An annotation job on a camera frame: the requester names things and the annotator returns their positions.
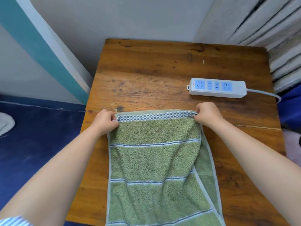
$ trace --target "hand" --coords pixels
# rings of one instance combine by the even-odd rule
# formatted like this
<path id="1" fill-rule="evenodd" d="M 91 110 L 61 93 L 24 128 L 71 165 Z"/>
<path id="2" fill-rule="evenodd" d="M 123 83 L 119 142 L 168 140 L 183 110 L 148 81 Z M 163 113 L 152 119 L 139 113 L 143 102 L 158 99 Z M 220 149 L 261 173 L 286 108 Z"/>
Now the hand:
<path id="1" fill-rule="evenodd" d="M 194 116 L 194 120 L 198 123 L 212 128 L 213 125 L 224 121 L 221 112 L 212 102 L 203 102 L 197 105 L 196 112 L 198 115 Z"/>
<path id="2" fill-rule="evenodd" d="M 90 127 L 95 128 L 99 131 L 100 136 L 102 136 L 119 126 L 119 122 L 114 120 L 116 120 L 115 114 L 103 109 L 96 115 Z"/>

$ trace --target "green towel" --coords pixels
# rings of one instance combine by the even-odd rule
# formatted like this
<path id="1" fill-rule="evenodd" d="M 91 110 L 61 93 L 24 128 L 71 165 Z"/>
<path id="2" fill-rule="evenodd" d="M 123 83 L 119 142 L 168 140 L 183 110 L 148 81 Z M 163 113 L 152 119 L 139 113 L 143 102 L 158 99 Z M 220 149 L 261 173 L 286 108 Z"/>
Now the green towel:
<path id="1" fill-rule="evenodd" d="M 225 225 L 211 151 L 197 113 L 116 114 L 108 134 L 106 225 Z"/>

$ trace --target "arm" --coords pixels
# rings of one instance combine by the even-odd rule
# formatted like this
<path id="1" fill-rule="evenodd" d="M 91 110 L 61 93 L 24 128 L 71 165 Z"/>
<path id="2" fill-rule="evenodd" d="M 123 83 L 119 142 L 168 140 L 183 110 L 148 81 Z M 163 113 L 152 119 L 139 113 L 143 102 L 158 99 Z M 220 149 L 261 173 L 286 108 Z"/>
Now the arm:
<path id="1" fill-rule="evenodd" d="M 32 225 L 63 225 L 97 139 L 115 129 L 113 112 L 102 110 L 89 128 L 46 163 L 6 204 L 0 219 L 23 216 Z"/>
<path id="2" fill-rule="evenodd" d="M 289 224 L 301 225 L 301 168 L 225 121 L 209 102 L 197 105 L 195 121 L 224 141 L 247 175 Z"/>

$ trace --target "wooden table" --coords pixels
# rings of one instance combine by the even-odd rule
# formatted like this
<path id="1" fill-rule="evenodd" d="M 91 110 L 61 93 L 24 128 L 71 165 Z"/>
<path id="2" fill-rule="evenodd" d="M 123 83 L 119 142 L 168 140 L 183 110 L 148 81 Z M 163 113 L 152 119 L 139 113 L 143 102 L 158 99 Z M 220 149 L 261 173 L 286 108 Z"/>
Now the wooden table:
<path id="1" fill-rule="evenodd" d="M 245 81 L 247 88 L 273 92 L 268 54 L 264 48 L 107 39 L 87 103 L 82 131 L 97 111 L 157 109 L 195 110 L 214 102 L 224 118 L 285 154 L 273 97 L 248 93 L 241 99 L 189 95 L 192 77 Z M 288 225 L 258 191 L 222 140 L 209 128 L 227 225 Z M 91 225 L 106 221 L 108 182 L 107 137 L 97 142 L 67 220 Z"/>

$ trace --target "gray cable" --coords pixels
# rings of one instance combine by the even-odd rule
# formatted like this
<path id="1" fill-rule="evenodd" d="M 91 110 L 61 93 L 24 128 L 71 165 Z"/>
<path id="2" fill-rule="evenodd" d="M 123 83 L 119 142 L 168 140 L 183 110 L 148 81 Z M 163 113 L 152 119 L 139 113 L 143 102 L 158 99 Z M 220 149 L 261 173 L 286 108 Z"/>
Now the gray cable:
<path id="1" fill-rule="evenodd" d="M 269 96 L 275 97 L 275 98 L 278 99 L 277 104 L 278 104 L 279 102 L 281 102 L 281 97 L 278 96 L 277 94 L 268 93 L 268 92 L 261 91 L 261 90 L 256 90 L 256 89 L 246 89 L 246 91 L 247 91 L 247 92 L 253 92 L 253 93 L 261 93 L 261 94 L 265 94 L 265 95 L 269 95 Z"/>

